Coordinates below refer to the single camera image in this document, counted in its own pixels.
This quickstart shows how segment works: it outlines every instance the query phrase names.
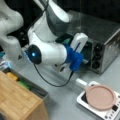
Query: black cable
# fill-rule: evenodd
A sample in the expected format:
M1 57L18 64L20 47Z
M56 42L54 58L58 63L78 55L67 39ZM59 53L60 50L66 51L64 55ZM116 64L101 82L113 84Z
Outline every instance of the black cable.
M72 75L74 74L74 72L72 71L71 74L70 74L70 77L69 77L68 81L67 81L65 84L59 86L59 85L54 85L54 84L48 82L48 81L41 75L41 73L38 71L38 69L37 69L37 67L36 67L35 64L34 64L34 67L35 67L37 73L40 75L40 77L41 77L46 83L48 83L49 85L51 85L51 86L53 86L53 87L64 87L64 86L66 86L66 85L70 82L71 77L72 77Z
M43 12L42 12L42 13L44 13L44 12L46 12L46 11L47 11L48 6L49 6L49 0L47 0L47 5L46 5L46 7L45 7L45 9L43 10Z

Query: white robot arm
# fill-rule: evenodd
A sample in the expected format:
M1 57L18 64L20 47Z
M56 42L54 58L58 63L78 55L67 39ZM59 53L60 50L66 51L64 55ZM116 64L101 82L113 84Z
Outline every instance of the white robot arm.
M58 44L55 40L66 33L69 16L52 0L34 0L44 11L29 29L28 57L34 64L69 66L76 71L83 57L80 55L87 42L85 34L76 34L71 46ZM23 26L22 16L0 0L0 45L7 60L17 63L24 57L17 38L8 36Z
M22 16L11 10L4 0L0 0L0 45L5 52L5 59L17 63L24 55L17 38L8 34L23 26Z
M55 40L67 31L70 22L68 14L52 0L34 1L43 11L46 6L47 9L28 31L29 59L34 64L60 65L62 67L67 67L69 64L70 67L70 63L76 59L73 58L76 52L81 52L88 37L85 34L76 34L71 46L56 43Z

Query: electronic device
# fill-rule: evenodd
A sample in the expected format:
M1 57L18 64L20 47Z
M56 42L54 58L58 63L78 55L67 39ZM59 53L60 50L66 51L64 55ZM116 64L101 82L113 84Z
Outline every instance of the electronic device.
M80 87L83 88L83 86L85 87L89 87L89 86L94 86L94 85L100 85L99 83L92 81L89 84L85 83L84 81L81 82L80 79L76 80L77 85L79 85ZM116 102L113 105L113 107L109 110L105 110L105 111L99 111L94 109L93 107L91 107L88 104L88 101L86 99L86 92L85 90L83 90L83 92L78 96L77 98L77 102L82 105L83 107L85 107L87 110L91 111L92 113L94 113L95 115L98 116L99 119L102 120L118 120L118 118L116 119L117 115L120 112L120 94L113 91L116 95Z
M120 24L75 11L70 11L69 16L72 24L67 33L83 32L88 35L88 43L82 53L91 70L103 73L119 55Z

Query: black object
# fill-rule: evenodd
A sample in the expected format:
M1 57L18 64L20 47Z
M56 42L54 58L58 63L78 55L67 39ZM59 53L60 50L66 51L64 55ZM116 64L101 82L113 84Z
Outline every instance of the black object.
M64 10L81 11L87 15L120 23L120 0L57 0Z
M82 96L81 98L85 103L88 103L87 98L86 98L86 93Z
M93 69L98 69L100 67L100 63L99 62L94 62L93 64L92 64L92 68Z
M101 55L99 53L95 54L93 57L93 60L100 60L101 59Z
M31 45L27 50L27 55L31 62L34 64L40 64L42 62L41 59L41 51L36 45Z
M114 105L114 106L112 107L112 109L113 109L114 111L117 111L118 107L117 107L116 105Z
M102 51L102 46L101 46L100 44L97 44L97 45L95 46L95 51L96 51L96 52Z
M5 116L2 115L2 113L0 113L0 120L6 120L6 119L5 119Z
M46 96L46 94L43 91L41 91L40 89L37 89L36 87L33 87L33 86L32 86L32 88L30 88L30 91L32 91L33 93L35 93L39 97Z

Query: white surface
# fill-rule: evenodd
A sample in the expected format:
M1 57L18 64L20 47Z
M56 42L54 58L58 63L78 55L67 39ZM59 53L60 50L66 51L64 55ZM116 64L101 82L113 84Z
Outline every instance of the white surface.
M87 35L85 35L84 33L76 33L70 46L73 48L73 50L76 50L76 52L81 53L87 41L88 41Z
M88 86L91 85L98 85L99 83L95 82L95 81L91 81ZM114 120L117 116L117 114L120 112L120 98L118 97L120 94L115 92L115 95L117 97L117 101L115 103L115 105L118 107L118 109L116 111L110 109L110 110L106 110L106 111L98 111L95 110L94 108L92 108L89 104L85 103L81 98L83 97L83 95L85 94L85 90L78 96L77 98L77 102L82 105L83 107L85 107L86 109L88 109L89 111L93 112L94 114L96 114L97 116L99 116L100 118L104 119L104 120Z
M44 65L61 65L65 62L67 58L66 48L59 43L46 43L41 41L37 35L33 32L32 36L29 36L32 39L30 45L35 45L39 48L41 52L42 63Z
M41 66L39 71L49 82L57 85L66 82L69 76L68 73L58 75L51 67ZM75 83L77 78L81 78L87 83L90 81L99 82L120 93L120 55L102 75L81 67L80 71L74 74L71 82L63 88L54 88L45 83L39 77L33 65L27 65L20 73L49 92L51 97L51 104L48 106L50 120L98 120L97 116L76 102L78 95L83 91Z

